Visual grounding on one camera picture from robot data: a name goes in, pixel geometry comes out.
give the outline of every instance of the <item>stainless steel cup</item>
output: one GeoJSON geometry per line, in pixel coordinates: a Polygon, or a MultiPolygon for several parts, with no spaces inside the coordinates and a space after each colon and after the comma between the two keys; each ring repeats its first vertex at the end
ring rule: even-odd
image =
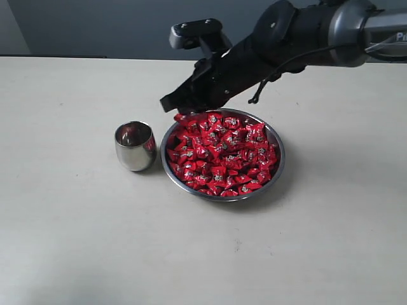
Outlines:
{"type": "Polygon", "coordinates": [[[128,122],[114,134],[120,163],[133,172],[148,169],[157,157],[156,143],[150,126],[140,121],[128,122]]]}

